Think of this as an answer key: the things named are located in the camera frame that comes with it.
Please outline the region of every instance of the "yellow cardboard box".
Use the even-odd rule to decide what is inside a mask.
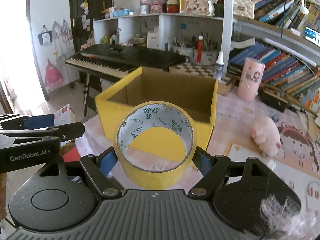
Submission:
[[[181,107],[192,117],[196,123],[197,145],[207,149],[216,119],[217,92],[218,81],[212,78],[140,67],[99,94],[95,101],[106,138],[113,138],[119,123],[134,106],[159,100]],[[156,152],[157,145],[144,142],[138,149],[163,157],[163,152],[174,152],[176,144],[170,141],[167,151],[161,145],[162,152]],[[172,156],[169,159],[181,160]]]

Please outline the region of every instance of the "yellow adhesive tape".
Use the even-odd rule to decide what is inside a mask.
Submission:
[[[174,131],[183,141],[186,156],[181,163],[165,171],[148,171],[133,165],[126,152],[130,143],[143,131],[164,127]],[[192,118],[180,107],[162,101],[136,106],[121,122],[113,138],[113,147],[128,178],[145,189],[166,189],[177,183],[196,151],[196,130]]]

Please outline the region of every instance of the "pink cylinder container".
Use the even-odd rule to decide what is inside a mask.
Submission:
[[[251,102],[258,94],[263,71],[266,65],[254,58],[247,57],[242,70],[237,95],[241,100]]]

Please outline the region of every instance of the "white curtain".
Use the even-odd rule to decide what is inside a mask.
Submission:
[[[0,20],[0,74],[14,112],[44,114],[41,104],[45,99],[32,54],[26,0],[0,0],[0,4],[4,5]]]

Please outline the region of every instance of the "white handbag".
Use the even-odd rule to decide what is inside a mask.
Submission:
[[[254,19],[254,2],[252,0],[234,0],[233,14]]]

